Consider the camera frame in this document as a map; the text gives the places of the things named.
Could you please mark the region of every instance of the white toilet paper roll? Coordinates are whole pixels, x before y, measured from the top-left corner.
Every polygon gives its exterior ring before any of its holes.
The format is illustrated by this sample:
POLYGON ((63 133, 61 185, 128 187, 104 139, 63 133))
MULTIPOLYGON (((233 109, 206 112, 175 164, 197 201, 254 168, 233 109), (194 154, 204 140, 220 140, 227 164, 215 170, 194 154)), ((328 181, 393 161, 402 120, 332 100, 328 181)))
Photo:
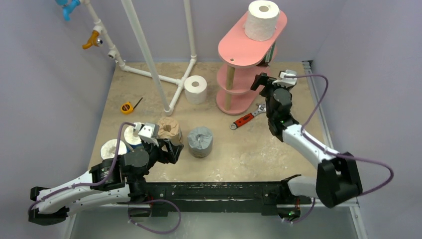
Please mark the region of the white toilet paper roll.
POLYGON ((201 104, 207 99, 207 81, 202 76, 190 76, 185 80, 185 95, 191 104, 201 104))
POLYGON ((249 4, 245 34, 255 41, 271 38, 277 24, 280 9, 272 1, 257 0, 249 4))
MULTIPOLYGON (((103 144, 101 146, 100 149, 100 155, 101 158, 104 159, 108 159, 108 158, 114 158, 114 153, 116 152, 116 145, 117 145, 117 139, 110 139, 109 141, 105 142, 105 144, 103 144)), ((120 144, 119 144, 119 151, 118 154, 122 155, 127 153, 127 147, 124 144, 124 142, 122 140, 120 140, 120 144)))
POLYGON ((135 131, 133 126, 128 126, 123 133, 124 140, 132 146, 132 148, 136 148, 142 145, 141 138, 138 135, 139 131, 135 131))

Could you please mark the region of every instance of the gray wall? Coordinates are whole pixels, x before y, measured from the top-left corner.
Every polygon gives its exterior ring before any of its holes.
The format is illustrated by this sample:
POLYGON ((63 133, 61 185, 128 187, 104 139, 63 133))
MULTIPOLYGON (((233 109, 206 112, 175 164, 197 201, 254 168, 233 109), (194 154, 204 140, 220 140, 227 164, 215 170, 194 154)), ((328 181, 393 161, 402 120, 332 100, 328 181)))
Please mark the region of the gray wall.
MULTIPOLYGON (((277 40, 276 60, 311 60, 334 24, 346 0, 273 0, 287 16, 277 40)), ((143 60, 123 6, 118 0, 92 1, 124 59, 143 60)), ((197 55, 219 61, 218 43, 247 11, 252 0, 191 0, 197 55)), ((151 53, 157 61, 190 58, 182 0, 133 0, 151 53)))
MULTIPOLYGON (((418 0, 348 0, 313 65, 330 80, 323 107, 334 145, 396 173, 359 198, 371 239, 421 237, 420 9, 418 0)), ((377 166, 359 170, 364 189, 388 176, 377 166)))
POLYGON ((92 20, 65 23, 52 0, 0 1, 1 238, 61 238, 64 224, 29 223, 33 186, 54 187, 86 171, 112 63, 84 51, 92 20))

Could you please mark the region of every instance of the pink shelf tier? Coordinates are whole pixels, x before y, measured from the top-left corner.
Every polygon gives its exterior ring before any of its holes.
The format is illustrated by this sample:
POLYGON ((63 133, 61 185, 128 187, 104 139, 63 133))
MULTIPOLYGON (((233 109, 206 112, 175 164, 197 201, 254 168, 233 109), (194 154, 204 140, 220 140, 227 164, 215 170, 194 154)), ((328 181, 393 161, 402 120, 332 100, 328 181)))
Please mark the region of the pink shelf tier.
POLYGON ((245 34, 243 25, 246 22, 246 17, 247 13, 240 18, 218 44, 220 58, 235 68, 256 66, 287 24, 286 15, 280 11, 273 36, 266 41, 255 41, 245 34))
POLYGON ((217 82, 220 87, 231 95, 243 95, 250 91, 250 87, 255 80, 255 76, 261 72, 270 74, 270 67, 253 66, 250 68, 236 68, 234 70, 233 88, 227 90, 225 83, 227 81, 227 65, 223 64, 217 73, 217 82))
POLYGON ((256 91, 249 91, 243 95, 232 95, 230 109, 224 109, 225 90, 221 89, 217 93, 217 106, 218 108, 228 115, 239 115, 248 110, 249 106, 255 100, 256 96, 262 90, 263 86, 260 86, 256 91))

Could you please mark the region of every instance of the yellow tape measure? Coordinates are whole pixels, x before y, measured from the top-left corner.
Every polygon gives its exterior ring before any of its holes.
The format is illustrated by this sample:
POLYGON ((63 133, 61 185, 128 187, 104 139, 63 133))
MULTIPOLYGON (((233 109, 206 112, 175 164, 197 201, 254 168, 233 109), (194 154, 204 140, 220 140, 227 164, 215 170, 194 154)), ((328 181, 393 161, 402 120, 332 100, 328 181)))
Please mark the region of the yellow tape measure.
POLYGON ((130 101, 124 103, 121 107, 120 107, 120 111, 127 115, 133 112, 133 110, 138 106, 139 102, 141 102, 141 100, 143 99, 143 97, 138 101, 138 103, 135 104, 135 106, 132 106, 132 104, 130 103, 130 101))

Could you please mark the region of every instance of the gray wrapped roll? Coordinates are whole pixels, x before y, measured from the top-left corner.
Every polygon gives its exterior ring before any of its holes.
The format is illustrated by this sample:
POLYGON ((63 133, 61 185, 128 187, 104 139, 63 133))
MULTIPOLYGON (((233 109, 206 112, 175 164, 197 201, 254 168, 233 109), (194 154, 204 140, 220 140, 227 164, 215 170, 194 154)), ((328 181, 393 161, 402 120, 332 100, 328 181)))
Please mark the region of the gray wrapped roll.
POLYGON ((197 127, 188 134, 189 152, 196 158, 207 157, 212 150, 212 132, 207 127, 197 127))

